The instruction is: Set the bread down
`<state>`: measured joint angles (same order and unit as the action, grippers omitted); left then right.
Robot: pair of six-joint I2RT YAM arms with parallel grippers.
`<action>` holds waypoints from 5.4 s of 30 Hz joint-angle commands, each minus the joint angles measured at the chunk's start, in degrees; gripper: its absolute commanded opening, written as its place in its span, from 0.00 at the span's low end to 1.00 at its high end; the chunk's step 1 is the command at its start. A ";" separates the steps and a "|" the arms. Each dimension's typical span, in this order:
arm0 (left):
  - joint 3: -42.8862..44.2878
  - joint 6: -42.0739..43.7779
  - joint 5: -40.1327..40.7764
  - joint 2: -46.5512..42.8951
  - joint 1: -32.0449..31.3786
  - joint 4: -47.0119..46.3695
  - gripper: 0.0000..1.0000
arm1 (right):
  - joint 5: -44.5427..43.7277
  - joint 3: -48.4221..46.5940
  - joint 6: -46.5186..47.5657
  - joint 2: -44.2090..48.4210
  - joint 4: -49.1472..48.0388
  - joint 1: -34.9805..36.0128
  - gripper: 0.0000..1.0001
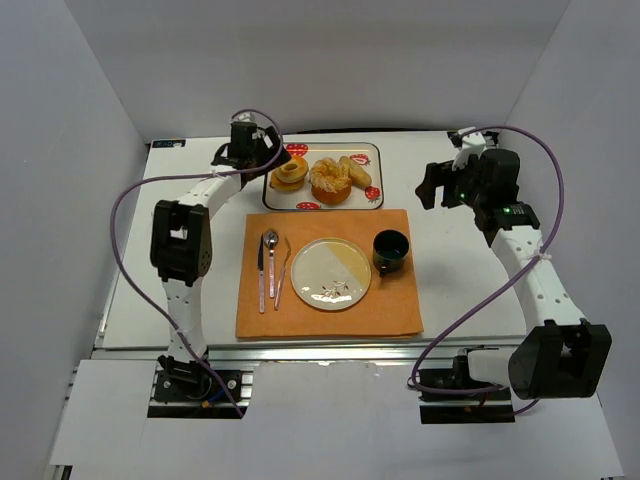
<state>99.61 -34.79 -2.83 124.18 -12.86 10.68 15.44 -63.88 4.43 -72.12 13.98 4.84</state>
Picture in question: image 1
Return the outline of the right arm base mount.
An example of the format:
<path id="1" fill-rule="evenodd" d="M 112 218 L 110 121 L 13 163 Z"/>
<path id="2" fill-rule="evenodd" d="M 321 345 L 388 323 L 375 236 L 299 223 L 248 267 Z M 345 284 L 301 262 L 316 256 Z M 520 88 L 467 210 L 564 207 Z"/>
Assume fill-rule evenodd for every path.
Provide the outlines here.
<path id="1" fill-rule="evenodd" d="M 462 394 L 462 390 L 484 389 L 489 383 L 473 380 L 469 373 L 469 349 L 460 350 L 447 368 L 421 368 L 421 387 L 447 390 L 446 394 L 420 391 L 419 414 L 422 425 L 469 425 L 514 423 L 509 390 Z"/>

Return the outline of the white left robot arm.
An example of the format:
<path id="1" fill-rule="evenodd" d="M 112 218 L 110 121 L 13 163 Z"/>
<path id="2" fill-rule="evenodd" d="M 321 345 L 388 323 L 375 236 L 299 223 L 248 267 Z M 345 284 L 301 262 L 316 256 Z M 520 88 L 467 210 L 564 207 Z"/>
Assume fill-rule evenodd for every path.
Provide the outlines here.
<path id="1" fill-rule="evenodd" d="M 290 159 L 281 134 L 250 121 L 231 123 L 230 141 L 214 154 L 210 172 L 153 212 L 150 260 L 164 288 L 170 340 L 159 357 L 170 384 L 192 399 L 212 388 L 203 366 L 208 347 L 202 327 L 202 281 L 214 257 L 211 219 L 247 183 Z"/>

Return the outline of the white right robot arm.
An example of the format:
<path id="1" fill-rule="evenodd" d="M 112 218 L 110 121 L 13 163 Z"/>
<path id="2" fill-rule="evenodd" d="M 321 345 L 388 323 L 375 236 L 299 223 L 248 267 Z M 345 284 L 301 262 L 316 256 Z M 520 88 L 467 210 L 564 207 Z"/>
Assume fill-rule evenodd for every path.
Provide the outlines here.
<path id="1" fill-rule="evenodd" d="M 518 200 L 519 156 L 490 149 L 455 161 L 430 163 L 416 189 L 424 209 L 443 190 L 446 208 L 466 205 L 509 276 L 527 335 L 515 348 L 465 348 L 445 371 L 415 367 L 411 385 L 427 396 L 471 396 L 511 389 L 522 400 L 594 395 L 612 337 L 574 304 L 543 249 L 533 208 Z"/>

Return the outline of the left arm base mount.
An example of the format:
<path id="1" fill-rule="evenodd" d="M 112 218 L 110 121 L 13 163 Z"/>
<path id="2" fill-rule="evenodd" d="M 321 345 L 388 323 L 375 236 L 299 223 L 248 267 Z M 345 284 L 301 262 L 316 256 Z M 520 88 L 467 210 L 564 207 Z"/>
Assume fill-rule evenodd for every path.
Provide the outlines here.
<path id="1" fill-rule="evenodd" d="M 249 402 L 248 372 L 219 370 L 226 388 L 245 413 Z M 211 377 L 199 384 L 172 378 L 166 372 L 156 372 L 147 408 L 150 419 L 239 420 L 241 416 L 229 401 L 220 384 Z"/>

